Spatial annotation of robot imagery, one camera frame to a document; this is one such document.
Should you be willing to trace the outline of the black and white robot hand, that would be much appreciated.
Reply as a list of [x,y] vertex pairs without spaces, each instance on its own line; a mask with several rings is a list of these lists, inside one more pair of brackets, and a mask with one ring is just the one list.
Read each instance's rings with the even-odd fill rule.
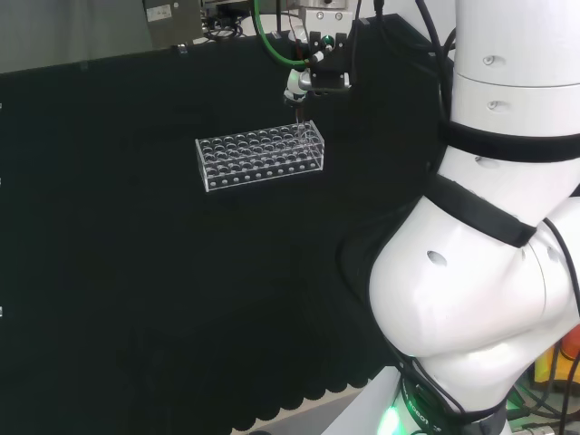
[[348,34],[310,32],[304,46],[306,66],[294,67],[286,82],[285,102],[300,107],[311,95],[347,92],[352,84],[352,44]]

